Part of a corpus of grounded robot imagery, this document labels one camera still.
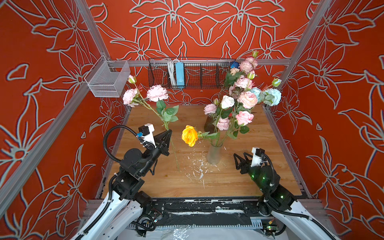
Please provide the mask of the blue rose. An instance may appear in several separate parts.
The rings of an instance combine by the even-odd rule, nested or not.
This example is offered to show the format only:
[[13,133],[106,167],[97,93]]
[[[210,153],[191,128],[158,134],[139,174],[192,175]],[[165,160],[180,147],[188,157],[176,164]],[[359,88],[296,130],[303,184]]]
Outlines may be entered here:
[[239,69],[239,68],[240,68],[240,64],[239,64],[238,62],[233,62],[233,63],[231,64],[231,69],[233,69],[233,68],[235,68],[235,69]]

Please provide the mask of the yellow rose stem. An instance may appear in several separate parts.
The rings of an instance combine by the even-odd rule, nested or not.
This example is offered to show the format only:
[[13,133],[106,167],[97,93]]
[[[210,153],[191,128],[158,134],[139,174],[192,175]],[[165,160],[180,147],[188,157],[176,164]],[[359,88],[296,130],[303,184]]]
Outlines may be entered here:
[[189,146],[194,147],[198,140],[207,140],[216,145],[219,139],[219,133],[209,133],[197,131],[193,126],[186,125],[182,132],[182,140]]

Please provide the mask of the white mesh wall basket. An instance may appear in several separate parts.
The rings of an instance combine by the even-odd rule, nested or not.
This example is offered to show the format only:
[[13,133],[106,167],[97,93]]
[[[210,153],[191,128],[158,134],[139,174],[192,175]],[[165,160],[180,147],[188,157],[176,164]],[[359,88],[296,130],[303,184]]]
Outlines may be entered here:
[[130,74],[128,61],[108,61],[101,56],[85,76],[85,81],[95,97],[118,98]]

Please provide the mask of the pale blue white flower stem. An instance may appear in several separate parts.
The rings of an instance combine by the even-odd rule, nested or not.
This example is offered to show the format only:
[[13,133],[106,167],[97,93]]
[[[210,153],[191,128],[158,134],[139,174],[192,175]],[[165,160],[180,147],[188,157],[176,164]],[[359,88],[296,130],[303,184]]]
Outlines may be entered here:
[[261,90],[254,87],[251,89],[251,92],[257,97],[259,104],[265,104],[270,107],[277,106],[282,99],[282,93],[277,89],[281,82],[281,79],[275,78],[267,88]]

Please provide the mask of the red pink mixed stem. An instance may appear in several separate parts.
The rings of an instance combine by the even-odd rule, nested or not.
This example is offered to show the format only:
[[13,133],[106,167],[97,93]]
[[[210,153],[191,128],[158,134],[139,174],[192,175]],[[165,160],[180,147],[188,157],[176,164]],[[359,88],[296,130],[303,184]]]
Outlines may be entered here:
[[204,131],[208,132],[211,144],[215,147],[221,145],[220,133],[227,131],[230,127],[229,115],[231,111],[231,107],[223,109],[219,99],[215,99],[212,104],[206,105],[204,108],[204,113],[207,116]]

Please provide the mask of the cream peach rose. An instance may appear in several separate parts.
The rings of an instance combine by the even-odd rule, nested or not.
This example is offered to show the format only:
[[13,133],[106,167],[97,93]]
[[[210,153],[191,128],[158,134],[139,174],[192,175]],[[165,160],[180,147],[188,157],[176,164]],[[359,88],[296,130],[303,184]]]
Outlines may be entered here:
[[238,68],[231,68],[230,73],[231,73],[232,76],[234,76],[239,71],[240,71],[240,69],[238,69]]

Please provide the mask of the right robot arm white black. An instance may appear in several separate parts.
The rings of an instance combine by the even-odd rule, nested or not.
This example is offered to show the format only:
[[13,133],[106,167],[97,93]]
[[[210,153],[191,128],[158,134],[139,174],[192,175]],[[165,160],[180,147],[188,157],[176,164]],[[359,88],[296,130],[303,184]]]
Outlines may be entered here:
[[280,230],[263,228],[262,234],[275,238],[290,229],[301,240],[338,240],[335,234],[321,224],[298,199],[280,184],[272,160],[260,148],[252,148],[252,153],[243,156],[233,154],[236,169],[248,175],[262,192],[256,210],[263,216],[273,216],[283,226]]

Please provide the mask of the clear frosted glass vase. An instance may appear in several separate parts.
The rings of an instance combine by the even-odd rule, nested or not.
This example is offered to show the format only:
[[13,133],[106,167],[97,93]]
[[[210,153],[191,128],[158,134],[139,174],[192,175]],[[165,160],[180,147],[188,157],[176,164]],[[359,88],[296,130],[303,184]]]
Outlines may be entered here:
[[215,145],[210,143],[210,147],[207,154],[207,161],[211,165],[217,165],[221,160],[221,151],[223,148],[223,144]]

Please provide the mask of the single pink rose stem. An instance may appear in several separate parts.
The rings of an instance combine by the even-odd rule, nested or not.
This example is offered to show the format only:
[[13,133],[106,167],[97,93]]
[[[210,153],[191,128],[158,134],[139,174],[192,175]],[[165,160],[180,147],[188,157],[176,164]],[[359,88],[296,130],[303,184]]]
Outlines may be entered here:
[[222,144],[229,139],[237,139],[239,134],[246,134],[250,131],[249,124],[252,123],[254,115],[248,111],[239,111],[233,113],[227,120],[227,124],[224,128],[226,132],[223,137]]

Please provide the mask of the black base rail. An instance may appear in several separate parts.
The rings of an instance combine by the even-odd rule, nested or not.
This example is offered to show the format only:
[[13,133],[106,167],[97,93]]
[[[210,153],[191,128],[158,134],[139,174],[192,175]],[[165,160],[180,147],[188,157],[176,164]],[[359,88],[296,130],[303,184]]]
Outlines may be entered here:
[[144,207],[158,227],[280,228],[281,221],[259,213],[258,197],[154,198]]

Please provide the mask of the two pink peony stem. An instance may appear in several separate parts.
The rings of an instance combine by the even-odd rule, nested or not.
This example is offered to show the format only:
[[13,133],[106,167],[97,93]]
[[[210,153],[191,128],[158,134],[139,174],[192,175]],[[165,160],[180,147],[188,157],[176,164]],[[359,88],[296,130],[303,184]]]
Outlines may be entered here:
[[167,108],[165,100],[169,98],[168,91],[161,85],[154,85],[146,91],[144,96],[144,88],[137,85],[136,77],[129,75],[127,82],[135,87],[126,90],[123,94],[124,105],[131,108],[141,105],[148,110],[154,112],[163,122],[166,130],[169,130],[169,124],[178,121],[176,114],[178,113],[179,106]]

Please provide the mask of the single white rose stem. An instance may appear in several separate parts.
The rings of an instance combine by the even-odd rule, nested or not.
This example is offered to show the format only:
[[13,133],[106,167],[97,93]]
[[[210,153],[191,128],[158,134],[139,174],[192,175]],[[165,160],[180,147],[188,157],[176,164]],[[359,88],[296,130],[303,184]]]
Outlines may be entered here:
[[233,111],[235,105],[235,99],[230,96],[223,96],[216,112],[216,118],[214,120],[215,131],[219,132],[219,139],[216,143],[220,143],[220,131],[227,131],[230,127],[230,114]]

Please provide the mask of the pink carnation spray stem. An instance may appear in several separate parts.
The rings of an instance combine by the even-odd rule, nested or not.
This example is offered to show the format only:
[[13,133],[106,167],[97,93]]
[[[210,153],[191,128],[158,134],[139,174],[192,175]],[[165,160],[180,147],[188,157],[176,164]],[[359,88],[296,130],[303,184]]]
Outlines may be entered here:
[[240,64],[240,71],[245,75],[249,75],[254,69],[258,66],[257,57],[259,55],[258,51],[253,51],[252,55],[245,60],[243,60]]

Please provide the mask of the brown ribbed glass vase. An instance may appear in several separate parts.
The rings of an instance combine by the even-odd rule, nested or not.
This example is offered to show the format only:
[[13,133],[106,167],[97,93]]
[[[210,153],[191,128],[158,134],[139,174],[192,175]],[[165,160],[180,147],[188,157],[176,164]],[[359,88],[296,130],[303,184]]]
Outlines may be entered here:
[[206,122],[204,125],[204,131],[208,132],[209,134],[212,134],[215,132],[214,119],[210,116],[208,116],[206,119]]

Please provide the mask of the pink peach rose stem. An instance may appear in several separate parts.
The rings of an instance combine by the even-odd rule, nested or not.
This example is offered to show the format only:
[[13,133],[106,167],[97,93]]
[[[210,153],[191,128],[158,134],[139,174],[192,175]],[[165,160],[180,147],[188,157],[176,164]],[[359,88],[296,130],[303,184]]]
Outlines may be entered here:
[[237,73],[235,76],[232,76],[230,71],[227,73],[225,78],[225,87],[228,88],[227,96],[235,99],[235,105],[230,116],[239,111],[251,113],[251,109],[258,104],[257,97],[251,92],[251,89],[254,88],[254,77],[254,71],[248,76],[242,72]]

